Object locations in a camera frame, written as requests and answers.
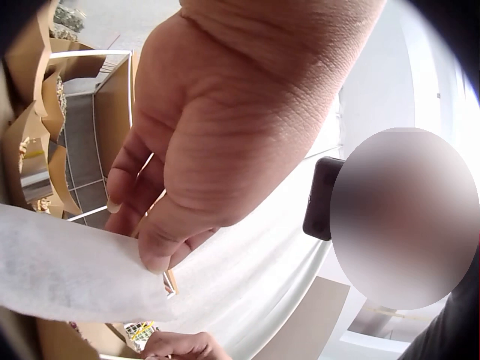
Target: white tissue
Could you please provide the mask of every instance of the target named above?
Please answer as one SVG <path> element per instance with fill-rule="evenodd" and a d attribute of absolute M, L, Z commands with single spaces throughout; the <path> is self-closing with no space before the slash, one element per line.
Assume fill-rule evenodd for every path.
<path fill-rule="evenodd" d="M 169 321 L 161 275 L 126 236 L 0 204 L 0 305 L 44 319 Z"/>

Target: cardboard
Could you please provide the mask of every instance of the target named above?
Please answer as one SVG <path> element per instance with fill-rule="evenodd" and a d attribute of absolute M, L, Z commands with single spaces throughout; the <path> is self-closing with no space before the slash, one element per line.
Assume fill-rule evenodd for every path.
<path fill-rule="evenodd" d="M 94 94 L 98 155 L 105 175 L 130 130 L 128 67 L 129 60 L 125 57 Z"/>
<path fill-rule="evenodd" d="M 42 98 L 47 116 L 42 118 L 42 123 L 50 133 L 50 140 L 56 143 L 65 123 L 60 103 L 57 98 L 57 79 L 61 69 L 55 71 L 42 83 Z"/>
<path fill-rule="evenodd" d="M 63 210 L 64 210 L 64 205 L 63 201 L 61 200 L 57 190 L 55 189 L 55 186 L 52 186 L 52 192 L 53 195 L 49 196 L 47 200 L 50 201 L 50 216 L 54 216 L 58 219 L 63 218 Z"/>
<path fill-rule="evenodd" d="M 46 116 L 42 82 L 51 54 L 48 40 L 48 8 L 44 5 L 15 39 L 5 55 L 13 85 L 25 106 L 35 102 L 35 112 Z"/>
<path fill-rule="evenodd" d="M 38 339 L 44 360 L 99 360 L 98 352 L 68 323 L 37 318 Z"/>
<path fill-rule="evenodd" d="M 92 47 L 70 40 L 50 39 L 52 53 L 65 51 L 93 50 Z M 64 82 L 87 77 L 97 77 L 102 68 L 106 55 L 77 56 L 71 58 L 49 59 L 47 72 L 60 71 Z"/>
<path fill-rule="evenodd" d="M 65 322 L 37 318 L 36 325 L 44 360 L 98 360 L 99 354 L 139 358 L 110 324 L 77 323 L 81 335 Z"/>
<path fill-rule="evenodd" d="M 20 143 L 24 141 L 26 137 L 30 137 L 31 139 L 41 139 L 42 148 L 45 152 L 45 159 L 47 159 L 50 134 L 42 125 L 40 117 L 35 112 L 35 102 L 33 102 L 8 128 L 3 134 L 1 141 L 5 180 L 9 189 L 10 201 L 15 206 L 32 210 L 31 205 L 27 204 L 25 201 L 20 182 L 20 170 L 18 167 L 20 159 Z"/>
<path fill-rule="evenodd" d="M 65 177 L 66 161 L 67 149 L 58 145 L 48 165 L 50 179 L 58 197 L 62 201 L 63 209 L 72 215 L 80 215 L 82 211 L 68 190 L 67 179 Z"/>

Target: white cloth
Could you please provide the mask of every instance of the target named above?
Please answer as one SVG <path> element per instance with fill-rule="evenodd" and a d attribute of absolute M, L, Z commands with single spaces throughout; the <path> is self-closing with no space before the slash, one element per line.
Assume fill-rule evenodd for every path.
<path fill-rule="evenodd" d="M 168 301 L 176 319 L 159 322 L 161 330 L 208 331 L 234 359 L 250 359 L 288 319 L 330 249 L 302 223 L 316 161 L 339 157 L 335 110 L 308 158 L 257 209 L 173 269 L 179 294 Z"/>
<path fill-rule="evenodd" d="M 172 319 L 136 240 L 0 204 L 0 305 L 45 319 Z"/>

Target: hand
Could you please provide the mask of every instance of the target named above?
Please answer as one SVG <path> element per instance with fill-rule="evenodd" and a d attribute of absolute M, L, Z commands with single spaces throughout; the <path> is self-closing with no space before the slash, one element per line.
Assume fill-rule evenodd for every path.
<path fill-rule="evenodd" d="M 106 229 L 131 235 L 166 189 L 138 239 L 159 273 L 247 216 L 316 138 L 380 13 L 382 1 L 363 2 L 183 1 L 144 45 Z"/>
<path fill-rule="evenodd" d="M 142 359 L 232 360 L 208 333 L 184 335 L 155 331 L 142 351 Z"/>

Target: tile floor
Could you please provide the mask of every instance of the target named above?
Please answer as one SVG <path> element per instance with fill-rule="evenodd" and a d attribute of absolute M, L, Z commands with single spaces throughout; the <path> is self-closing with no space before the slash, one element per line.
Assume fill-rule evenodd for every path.
<path fill-rule="evenodd" d="M 107 192 L 100 170 L 94 119 L 92 95 L 78 95 L 67 98 L 65 129 L 58 141 L 67 148 L 66 178 L 70 194 L 83 213 L 106 205 Z M 75 220 L 79 224 L 103 228 L 108 211 L 104 210 Z"/>

